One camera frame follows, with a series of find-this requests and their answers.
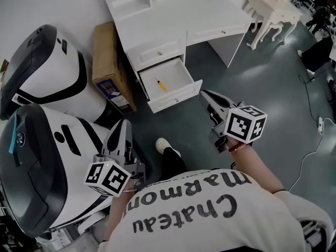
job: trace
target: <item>white shirt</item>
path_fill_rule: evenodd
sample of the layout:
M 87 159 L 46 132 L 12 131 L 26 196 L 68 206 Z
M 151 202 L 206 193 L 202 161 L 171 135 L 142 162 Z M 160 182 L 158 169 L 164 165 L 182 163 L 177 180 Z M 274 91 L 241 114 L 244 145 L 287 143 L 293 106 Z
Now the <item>white shirt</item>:
M 300 224 L 307 219 L 329 244 L 332 222 L 316 205 L 273 195 L 238 171 L 187 172 L 135 194 L 99 251 L 309 251 Z

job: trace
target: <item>white shoe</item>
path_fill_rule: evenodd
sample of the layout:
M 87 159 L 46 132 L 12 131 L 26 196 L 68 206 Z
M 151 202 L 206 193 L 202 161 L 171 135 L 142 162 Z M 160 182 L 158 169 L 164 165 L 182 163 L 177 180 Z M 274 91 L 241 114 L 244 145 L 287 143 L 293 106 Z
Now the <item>white shoe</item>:
M 157 139 L 156 143 L 155 143 L 155 147 L 156 147 L 156 150 L 160 153 L 160 154 L 163 154 L 163 151 L 166 149 L 166 148 L 172 148 L 172 146 L 168 143 L 168 141 L 165 139 L 165 138 L 159 138 Z M 181 157 L 181 154 L 179 151 L 177 151 L 176 149 L 173 149 L 180 157 Z
M 310 75 L 312 75 L 312 76 L 315 76 L 315 72 L 310 71 L 309 69 L 307 69 L 307 72 L 308 72 L 308 74 L 310 74 Z

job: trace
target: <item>bracelet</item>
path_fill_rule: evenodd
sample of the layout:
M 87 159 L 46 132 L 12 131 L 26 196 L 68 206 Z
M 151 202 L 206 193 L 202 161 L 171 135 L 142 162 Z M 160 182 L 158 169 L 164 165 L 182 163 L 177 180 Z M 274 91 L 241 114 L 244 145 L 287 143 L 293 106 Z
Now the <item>bracelet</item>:
M 234 153 L 236 153 L 238 150 L 242 149 L 244 146 L 246 146 L 246 144 L 240 142 L 240 143 L 236 144 L 235 146 L 233 146 L 232 148 L 230 148 L 230 149 L 229 149 L 229 153 L 230 153 L 230 154 L 234 154 Z

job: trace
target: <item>human arm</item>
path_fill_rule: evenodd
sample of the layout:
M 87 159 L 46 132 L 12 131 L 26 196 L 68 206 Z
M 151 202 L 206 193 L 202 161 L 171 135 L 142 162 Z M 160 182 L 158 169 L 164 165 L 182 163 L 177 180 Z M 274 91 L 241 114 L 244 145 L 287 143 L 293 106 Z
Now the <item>human arm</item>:
M 229 148 L 235 146 L 239 141 L 228 136 L 227 145 Z M 251 176 L 262 188 L 275 193 L 284 190 L 284 186 L 270 169 L 263 163 L 255 150 L 246 145 L 232 153 L 238 171 Z
M 132 190 L 134 188 L 134 181 L 133 179 L 129 179 L 126 187 L 124 188 L 125 191 Z M 113 197 L 112 203 L 110 207 L 110 217 L 108 221 L 108 227 L 105 230 L 104 233 L 104 240 L 109 240 L 112 232 L 119 224 L 122 213 L 124 212 L 124 209 L 127 205 L 127 203 L 130 201 L 130 199 L 134 196 L 134 191 L 130 192 L 123 192 L 119 197 Z

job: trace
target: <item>black stripe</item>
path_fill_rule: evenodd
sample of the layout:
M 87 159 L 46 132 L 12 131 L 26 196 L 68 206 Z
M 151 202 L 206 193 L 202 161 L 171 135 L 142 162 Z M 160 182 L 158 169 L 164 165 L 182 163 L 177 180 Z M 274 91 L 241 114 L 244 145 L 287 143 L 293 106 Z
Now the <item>black stripe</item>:
M 17 90 L 17 94 L 37 104 L 56 102 L 56 101 L 64 100 L 64 99 L 67 99 L 67 98 L 70 98 L 72 96 L 79 94 L 85 89 L 88 83 L 85 60 L 84 60 L 83 54 L 79 51 L 78 51 L 78 62 L 79 62 L 79 76 L 76 82 L 72 84 L 70 87 L 64 90 L 60 90 L 54 94 L 51 94 L 45 97 L 40 97 L 40 98 L 32 96 L 20 89 Z
M 81 118 L 77 118 L 82 125 L 84 126 L 84 129 L 86 130 L 86 132 L 88 133 L 88 135 L 91 138 L 91 141 L 93 142 L 94 146 L 96 147 L 98 153 L 101 152 L 102 148 L 103 148 L 103 143 L 100 141 L 98 135 L 96 134 L 95 130 L 91 127 L 91 125 L 84 119 Z
M 103 201 L 105 201 L 107 199 L 107 196 L 103 196 L 101 195 L 88 209 L 86 209 L 83 213 L 81 213 L 80 215 L 76 216 L 75 218 L 73 218 L 72 220 L 69 220 L 67 222 L 64 222 L 62 224 L 59 224 L 58 226 L 55 226 L 53 228 L 59 228 L 61 226 L 64 226 L 66 224 L 69 224 L 71 222 L 76 221 L 77 219 L 83 217 L 84 215 L 86 215 L 88 212 L 92 211 L 93 209 L 95 209 L 98 205 L 100 205 Z

